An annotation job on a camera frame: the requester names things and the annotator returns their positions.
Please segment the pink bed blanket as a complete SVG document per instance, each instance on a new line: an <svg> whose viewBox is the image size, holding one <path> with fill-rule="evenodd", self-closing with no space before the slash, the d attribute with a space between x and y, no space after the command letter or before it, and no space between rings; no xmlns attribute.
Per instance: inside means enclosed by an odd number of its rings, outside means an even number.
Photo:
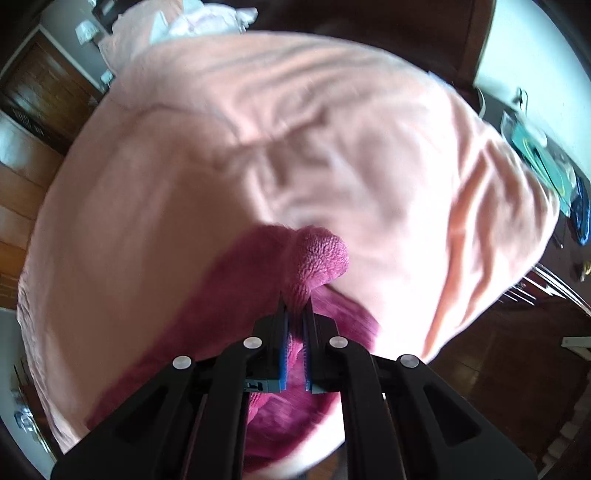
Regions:
<svg viewBox="0 0 591 480"><path fill-rule="evenodd" d="M101 395L213 263L262 225L345 243L329 288L370 352L432 360L540 259L557 196L454 90L321 36L170 40L118 75L38 215L17 318L50 428L75 446Z"/></svg>

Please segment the magenta fleece pants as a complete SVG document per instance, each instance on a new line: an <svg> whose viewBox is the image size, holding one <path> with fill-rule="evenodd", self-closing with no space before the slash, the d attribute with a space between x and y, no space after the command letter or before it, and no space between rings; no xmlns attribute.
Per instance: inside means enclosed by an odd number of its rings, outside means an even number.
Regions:
<svg viewBox="0 0 591 480"><path fill-rule="evenodd" d="M311 302L315 312L335 320L339 333L368 350L379 333L378 322L363 306L329 288L348 266L345 243L324 228L253 228L213 263L176 318L101 395L87 427L105 420L174 357L201 360L221 354L252 333L256 320L273 313L283 300L291 329L287 390L252 396L245 472L273 479L304 473L344 440L339 394L312 395L304 389L304 305Z"/></svg>

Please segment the teal cluttered side table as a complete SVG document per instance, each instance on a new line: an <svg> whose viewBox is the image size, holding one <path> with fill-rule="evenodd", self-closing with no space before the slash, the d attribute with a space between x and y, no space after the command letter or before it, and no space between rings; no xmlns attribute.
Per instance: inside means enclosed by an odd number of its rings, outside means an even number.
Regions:
<svg viewBox="0 0 591 480"><path fill-rule="evenodd" d="M590 244L590 187L561 147L528 117L529 95L518 87L514 110L503 112L501 135L539 180L555 192L560 212L570 220L581 246Z"/></svg>

